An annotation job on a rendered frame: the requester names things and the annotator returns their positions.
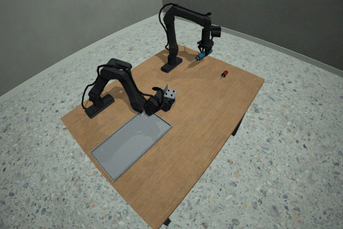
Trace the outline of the red screwdriver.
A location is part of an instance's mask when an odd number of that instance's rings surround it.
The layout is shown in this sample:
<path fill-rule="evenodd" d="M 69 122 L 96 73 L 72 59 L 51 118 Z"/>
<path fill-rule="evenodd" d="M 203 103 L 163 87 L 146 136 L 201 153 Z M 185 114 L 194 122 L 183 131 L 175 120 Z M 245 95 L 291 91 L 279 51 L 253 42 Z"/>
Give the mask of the red screwdriver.
<path fill-rule="evenodd" d="M 222 74 L 222 77 L 224 77 L 225 78 L 225 76 L 228 74 L 228 71 L 226 70 L 226 71 L 224 71 L 224 73 Z M 221 77 L 221 78 L 222 78 Z"/>

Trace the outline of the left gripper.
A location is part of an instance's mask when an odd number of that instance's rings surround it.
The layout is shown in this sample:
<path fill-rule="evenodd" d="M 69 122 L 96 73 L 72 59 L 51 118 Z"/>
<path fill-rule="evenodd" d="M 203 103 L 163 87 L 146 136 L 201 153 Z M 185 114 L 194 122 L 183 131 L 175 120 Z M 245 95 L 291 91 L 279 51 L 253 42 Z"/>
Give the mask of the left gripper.
<path fill-rule="evenodd" d="M 213 42 L 213 41 L 210 39 L 210 37 L 209 38 L 202 37 L 202 40 L 197 42 L 197 44 L 199 44 L 198 48 L 199 48 L 200 52 L 202 53 L 205 49 L 205 55 L 207 56 L 209 51 L 212 49 L 212 46 L 214 43 L 214 42 L 213 43 L 211 43 L 211 42 Z M 202 48 L 202 50 L 201 50 L 201 48 Z"/>

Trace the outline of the blue electric screwdriver barrel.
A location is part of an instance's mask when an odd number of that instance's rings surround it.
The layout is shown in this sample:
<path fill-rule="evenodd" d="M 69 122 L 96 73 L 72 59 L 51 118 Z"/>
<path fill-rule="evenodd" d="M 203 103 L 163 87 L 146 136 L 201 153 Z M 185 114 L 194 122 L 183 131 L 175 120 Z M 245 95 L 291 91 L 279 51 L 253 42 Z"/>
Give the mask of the blue electric screwdriver barrel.
<path fill-rule="evenodd" d="M 212 52 L 212 49 L 210 50 L 209 54 Z M 208 54 L 208 55 L 209 55 Z M 205 51 L 203 51 L 202 53 L 198 54 L 196 57 L 195 57 L 195 60 L 193 61 L 198 61 L 198 60 L 201 60 L 202 58 L 204 58 L 206 55 L 205 55 Z M 193 62 L 192 61 L 192 62 Z"/>

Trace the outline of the grey l-shaped metal bracket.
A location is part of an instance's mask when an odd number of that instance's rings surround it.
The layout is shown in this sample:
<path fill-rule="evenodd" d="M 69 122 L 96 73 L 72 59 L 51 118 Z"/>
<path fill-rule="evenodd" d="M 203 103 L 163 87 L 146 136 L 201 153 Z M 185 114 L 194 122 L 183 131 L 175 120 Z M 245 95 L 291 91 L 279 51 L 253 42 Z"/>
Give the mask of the grey l-shaped metal bracket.
<path fill-rule="evenodd" d="M 168 89 L 168 83 L 165 85 L 165 87 L 163 88 L 163 90 L 165 91 L 164 97 L 166 97 L 166 98 L 171 98 L 171 99 L 174 99 L 174 98 L 175 98 L 175 95 L 176 95 L 177 91 L 174 90 L 175 92 L 173 92 L 173 90 Z M 168 91 L 168 90 L 169 90 L 169 91 Z M 166 93 L 167 93 L 167 95 L 166 95 Z M 171 94 L 172 94 L 173 96 L 171 96 Z"/>

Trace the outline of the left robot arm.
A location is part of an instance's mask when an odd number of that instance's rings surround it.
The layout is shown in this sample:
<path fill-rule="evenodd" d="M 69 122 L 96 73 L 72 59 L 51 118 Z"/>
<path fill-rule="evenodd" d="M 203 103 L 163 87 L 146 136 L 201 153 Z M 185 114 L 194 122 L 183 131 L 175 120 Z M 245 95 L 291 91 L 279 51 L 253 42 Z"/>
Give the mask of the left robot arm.
<path fill-rule="evenodd" d="M 172 69 L 175 65 L 180 63 L 182 61 L 182 58 L 177 57 L 178 54 L 178 45 L 176 42 L 176 35 L 175 35 L 175 24 L 173 24 L 173 21 L 175 21 L 175 17 L 182 17 L 187 20 L 191 20 L 200 26 L 204 27 L 202 29 L 202 37 L 209 38 L 210 37 L 210 31 L 212 37 L 221 37 L 221 27 L 220 26 L 214 26 L 211 25 L 211 19 L 208 16 L 202 16 L 200 14 L 191 12 L 189 10 L 183 9 L 179 6 L 177 7 L 171 7 L 165 14 L 163 21 L 167 29 L 167 35 L 168 35 L 168 42 L 169 42 L 169 55 L 168 55 L 168 63 L 163 65 L 161 67 L 164 71 L 169 71 Z M 206 30 L 207 29 L 207 30 Z M 176 58 L 176 61 L 175 61 Z"/>

